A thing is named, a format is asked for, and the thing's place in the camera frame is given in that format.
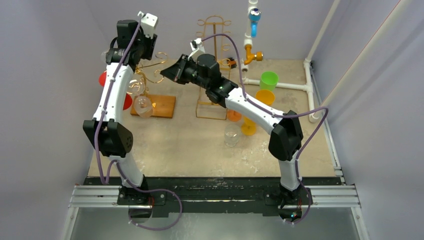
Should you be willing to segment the clear stemmed glass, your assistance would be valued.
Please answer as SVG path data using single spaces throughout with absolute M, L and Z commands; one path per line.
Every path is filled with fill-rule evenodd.
M 130 114 L 141 118 L 149 118 L 153 114 L 153 103 L 148 97 L 148 88 L 143 78 L 129 82 L 127 93 L 132 97 Z

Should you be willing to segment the red plastic goblet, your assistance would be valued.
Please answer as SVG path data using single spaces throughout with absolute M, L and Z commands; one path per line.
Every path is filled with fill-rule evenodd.
M 100 74 L 100 76 L 98 77 L 98 83 L 100 86 L 104 87 L 106 84 L 106 79 L 107 79 L 107 71 L 104 70 L 104 72 L 102 72 Z M 120 95 L 117 92 L 111 92 L 110 97 L 109 97 L 109 101 L 112 100 L 112 97 L 119 97 Z M 133 104 L 133 98 L 126 93 L 125 97 L 124 97 L 124 102 L 122 104 L 122 110 L 125 111 L 127 109 L 129 109 Z

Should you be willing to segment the clear wine glass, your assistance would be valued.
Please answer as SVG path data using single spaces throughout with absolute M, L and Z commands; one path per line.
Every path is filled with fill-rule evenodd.
M 103 51 L 102 53 L 101 53 L 101 55 L 100 55 L 100 60 L 102 61 L 102 62 L 104 62 L 104 63 L 106 63 L 107 62 L 107 54 L 108 54 L 108 50 L 105 50 L 105 51 Z

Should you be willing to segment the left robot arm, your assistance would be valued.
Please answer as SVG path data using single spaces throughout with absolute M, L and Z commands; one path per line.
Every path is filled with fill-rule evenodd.
M 138 205 L 149 199 L 144 174 L 131 153 L 134 138 L 122 124 L 127 90 L 140 60 L 151 60 L 157 35 L 157 17 L 120 20 L 117 36 L 105 54 L 105 81 L 98 107 L 91 120 L 83 122 L 83 131 L 94 148 L 100 181 L 107 185 L 115 166 L 122 186 L 132 188 L 129 197 Z

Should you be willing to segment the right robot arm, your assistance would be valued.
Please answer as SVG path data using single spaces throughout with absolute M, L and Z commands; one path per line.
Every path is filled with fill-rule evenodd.
M 201 54 L 197 59 L 182 54 L 176 63 L 161 70 L 160 74 L 175 83 L 192 83 L 205 89 L 212 103 L 242 114 L 266 131 L 270 136 L 268 150 L 279 161 L 282 200 L 292 204 L 300 198 L 302 178 L 296 155 L 304 136 L 294 111 L 284 113 L 246 94 L 238 84 L 222 75 L 211 54 Z

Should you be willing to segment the small black orange object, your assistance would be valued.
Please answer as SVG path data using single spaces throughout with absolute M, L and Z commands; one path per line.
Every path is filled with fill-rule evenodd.
M 234 69 L 237 67 L 237 62 L 233 57 L 229 57 L 226 59 L 226 65 L 230 68 L 230 69 Z

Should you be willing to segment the orange plastic goblet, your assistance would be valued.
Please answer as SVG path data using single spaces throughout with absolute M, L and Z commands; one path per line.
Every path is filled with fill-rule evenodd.
M 231 121 L 231 122 L 238 122 L 238 121 L 240 121 L 240 120 L 241 120 L 242 115 L 241 115 L 239 112 L 237 112 L 237 111 L 234 111 L 234 110 L 228 109 L 228 110 L 227 110 L 226 117 L 227 117 L 227 119 L 228 119 L 229 121 Z

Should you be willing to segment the orange faucet tap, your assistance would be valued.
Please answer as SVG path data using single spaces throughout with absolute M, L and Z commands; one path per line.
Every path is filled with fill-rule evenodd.
M 249 65 L 253 61 L 261 62 L 264 58 L 264 54 L 261 51 L 258 51 L 256 53 L 252 52 L 252 47 L 253 46 L 251 44 L 246 44 L 244 46 L 246 53 L 244 60 L 245 66 Z

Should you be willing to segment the small clear tumbler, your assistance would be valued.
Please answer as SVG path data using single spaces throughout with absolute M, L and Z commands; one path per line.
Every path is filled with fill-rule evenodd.
M 240 140 L 240 128 L 236 124 L 229 124 L 224 130 L 224 141 L 228 147 L 234 147 Z

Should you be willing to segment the green plastic cup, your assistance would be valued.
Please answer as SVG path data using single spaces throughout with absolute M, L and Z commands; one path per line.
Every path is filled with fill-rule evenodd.
M 261 90 L 273 91 L 279 83 L 279 76 L 273 71 L 265 71 L 261 74 L 259 88 Z

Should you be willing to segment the yellow goblet rear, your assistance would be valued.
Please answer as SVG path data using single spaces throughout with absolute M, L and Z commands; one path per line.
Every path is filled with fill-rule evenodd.
M 271 106 L 276 99 L 274 93 L 267 89 L 258 90 L 255 94 L 255 98 L 267 106 Z

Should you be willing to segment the yellow goblet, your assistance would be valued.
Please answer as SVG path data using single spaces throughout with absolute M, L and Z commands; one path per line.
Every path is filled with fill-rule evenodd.
M 276 99 L 274 93 L 267 89 L 258 90 L 255 94 L 255 98 L 267 106 L 271 106 Z
M 251 119 L 244 117 L 241 125 L 241 132 L 245 136 L 253 136 L 257 131 L 256 123 Z

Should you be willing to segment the yellow goblet front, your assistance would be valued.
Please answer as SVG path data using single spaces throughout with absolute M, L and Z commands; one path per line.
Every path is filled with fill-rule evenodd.
M 257 131 L 256 123 L 251 119 L 244 117 L 241 125 L 241 132 L 245 136 L 253 136 Z

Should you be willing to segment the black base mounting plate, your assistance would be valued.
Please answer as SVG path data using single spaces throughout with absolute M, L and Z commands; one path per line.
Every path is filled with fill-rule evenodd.
M 171 213 L 261 214 L 298 219 L 312 202 L 310 188 L 294 192 L 279 186 L 277 177 L 146 177 L 141 193 L 124 187 L 112 177 L 110 187 L 118 190 L 117 204 L 135 209 L 152 207 L 154 218 Z

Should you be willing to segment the white pvc pipe frame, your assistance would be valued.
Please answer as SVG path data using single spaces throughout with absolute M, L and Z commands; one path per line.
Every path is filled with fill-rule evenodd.
M 314 53 L 316 52 L 323 36 L 324 33 L 326 32 L 330 21 L 332 20 L 338 6 L 340 4 L 339 0 L 334 0 L 329 11 L 328 14 L 326 15 L 322 26 L 312 44 L 312 47 L 308 53 L 308 55 L 306 56 L 306 58 L 303 61 L 303 68 L 304 68 L 304 72 L 305 72 L 305 77 L 306 77 L 306 83 L 304 85 L 298 85 L 298 84 L 291 84 L 291 83 L 278 83 L 276 86 L 278 88 L 284 88 L 284 89 L 290 89 L 290 90 L 299 90 L 299 91 L 304 91 L 306 92 L 307 95 L 307 99 L 308 99 L 308 107 L 309 110 L 314 110 L 315 109 L 315 98 L 314 98 L 314 88 L 313 88 L 313 80 L 312 80 L 312 57 L 314 55 Z M 253 8 L 258 8 L 258 1 L 257 0 L 249 0 L 248 1 L 248 7 L 247 7 L 247 12 L 246 12 L 246 16 L 248 19 L 248 25 L 246 27 L 246 31 L 244 34 L 244 40 L 243 40 L 243 47 L 245 47 L 245 45 L 250 44 L 253 46 L 253 37 L 251 37 L 251 22 L 249 20 L 249 11 Z M 244 84 L 253 84 L 253 85 L 259 85 L 260 81 L 259 80 L 254 80 L 254 79 L 250 79 L 247 77 L 247 72 L 249 70 L 249 65 L 244 65 L 244 60 L 246 59 L 246 57 L 243 59 L 243 63 L 241 63 L 239 66 L 241 67 L 241 74 L 240 77 L 242 79 L 242 83 Z

